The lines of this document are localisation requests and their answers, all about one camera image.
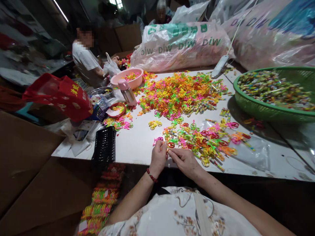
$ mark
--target hand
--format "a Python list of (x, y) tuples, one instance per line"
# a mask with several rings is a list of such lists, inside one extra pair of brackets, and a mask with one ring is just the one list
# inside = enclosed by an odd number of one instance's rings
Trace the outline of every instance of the hand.
[(152, 150), (151, 164), (149, 167), (150, 174), (154, 178), (158, 178), (165, 167), (166, 163), (167, 142), (158, 140)]
[(168, 154), (177, 164), (181, 172), (194, 182), (198, 181), (202, 174), (207, 173), (197, 162), (195, 155), (191, 150), (171, 148)]
[(115, 62), (117, 64), (117, 66), (119, 66), (119, 56), (113, 57), (112, 61)]

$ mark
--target green plastic basket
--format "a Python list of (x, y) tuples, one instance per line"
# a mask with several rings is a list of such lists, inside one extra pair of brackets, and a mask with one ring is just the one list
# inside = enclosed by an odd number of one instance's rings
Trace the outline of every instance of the green plastic basket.
[[(286, 78), (287, 81), (299, 83), (307, 91), (311, 91), (311, 102), (315, 103), (315, 68), (313, 67), (273, 67), (248, 71), (258, 72), (262, 70), (272, 71), (279, 74), (279, 78)], [(263, 121), (274, 121), (284, 123), (311, 123), (315, 122), (315, 112), (300, 111), (288, 108), (277, 107), (258, 101), (244, 94), (234, 81), (235, 99), (242, 110), (253, 117)]]

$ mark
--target small bowl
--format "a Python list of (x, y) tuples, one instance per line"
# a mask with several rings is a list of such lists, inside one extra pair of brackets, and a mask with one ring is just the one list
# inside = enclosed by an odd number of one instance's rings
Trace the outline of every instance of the small bowl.
[(105, 97), (107, 99), (114, 97), (113, 89), (111, 87), (101, 87), (101, 88), (94, 89), (88, 93), (88, 96), (92, 97), (93, 95), (104, 94), (106, 89), (108, 89), (110, 92), (109, 92), (109, 94), (105, 95)]
[(139, 87), (142, 83), (142, 76), (143, 76), (143, 70), (140, 68), (130, 68), (130, 69), (127, 69), (118, 73), (117, 75), (114, 75), (111, 78), (112, 85), (118, 87), (118, 81), (130, 75), (131, 73), (139, 73), (139, 76), (135, 78), (134, 80), (128, 81), (130, 88), (135, 89)]

